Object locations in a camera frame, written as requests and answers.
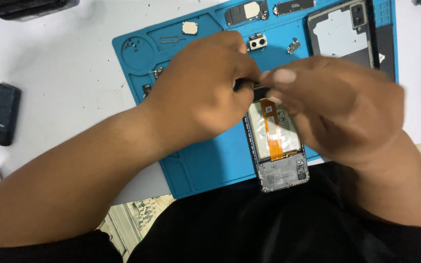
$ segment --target blue silicone repair mat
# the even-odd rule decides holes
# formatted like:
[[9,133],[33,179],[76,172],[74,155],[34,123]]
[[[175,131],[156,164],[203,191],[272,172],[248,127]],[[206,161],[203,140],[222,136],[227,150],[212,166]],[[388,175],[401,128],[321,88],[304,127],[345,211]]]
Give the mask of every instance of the blue silicone repair mat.
[[[254,19],[228,26],[225,11],[248,1],[231,0],[189,15],[172,19],[113,39],[112,44],[137,104],[144,100],[143,85],[153,88],[153,71],[161,67],[166,70],[173,55],[189,42],[222,30],[237,30],[245,41],[255,33],[263,33],[268,45],[264,50],[249,52],[261,71],[290,63],[309,56],[308,38],[305,35],[307,15],[340,2],[317,0],[316,6],[287,15],[273,13],[278,0],[267,0],[267,20]],[[376,26],[395,23],[394,0],[373,0]],[[184,21],[198,23],[197,35],[184,35]],[[395,60],[397,65],[397,40],[393,26]],[[160,43],[160,37],[185,38],[177,43]],[[287,52],[292,39],[301,43],[293,54]],[[308,161],[320,158],[312,149],[306,148]],[[176,199],[205,192],[225,185],[241,182],[256,176],[243,122],[213,140],[197,143],[165,157],[160,161],[170,191]]]

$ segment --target circular compartment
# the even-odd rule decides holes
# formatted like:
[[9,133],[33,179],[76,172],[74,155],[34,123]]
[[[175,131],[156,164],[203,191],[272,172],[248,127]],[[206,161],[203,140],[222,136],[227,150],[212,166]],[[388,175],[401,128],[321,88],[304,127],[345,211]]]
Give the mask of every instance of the circular compartment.
[[121,58],[134,71],[144,71],[154,66],[152,45],[141,37],[126,39],[121,47]]

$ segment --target hand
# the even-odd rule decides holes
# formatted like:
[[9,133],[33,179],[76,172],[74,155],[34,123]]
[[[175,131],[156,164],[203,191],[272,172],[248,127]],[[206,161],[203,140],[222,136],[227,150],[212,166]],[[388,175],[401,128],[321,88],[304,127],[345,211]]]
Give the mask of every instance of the hand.
[[309,57],[263,73],[268,98],[282,102],[301,140],[354,169],[381,160],[401,130],[404,91],[377,70],[329,57]]
[[223,31],[195,40],[177,53],[141,104],[173,150],[209,140],[240,122],[253,101],[260,71],[240,33]]

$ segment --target dark t-shirt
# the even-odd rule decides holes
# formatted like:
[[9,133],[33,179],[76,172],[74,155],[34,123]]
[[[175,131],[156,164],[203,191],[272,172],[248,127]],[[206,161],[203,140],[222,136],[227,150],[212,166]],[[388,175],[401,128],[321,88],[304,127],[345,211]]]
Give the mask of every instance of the dark t-shirt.
[[[342,204],[333,165],[310,171],[310,182],[269,194],[248,180],[177,200],[128,262],[421,262],[421,227],[357,218]],[[0,248],[0,263],[122,261],[99,230]]]

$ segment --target white table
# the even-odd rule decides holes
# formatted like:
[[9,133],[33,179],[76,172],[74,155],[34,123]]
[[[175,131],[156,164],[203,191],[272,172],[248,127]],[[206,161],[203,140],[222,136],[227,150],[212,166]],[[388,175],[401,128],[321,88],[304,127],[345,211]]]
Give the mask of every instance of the white table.
[[[397,2],[399,75],[406,89],[404,129],[418,144],[421,7]],[[0,19],[0,82],[22,89],[14,143],[0,146],[2,176],[96,122],[135,106],[111,45],[114,37],[217,3],[82,0],[73,9],[24,23]],[[116,203],[168,193],[161,167],[155,163],[126,186]]]

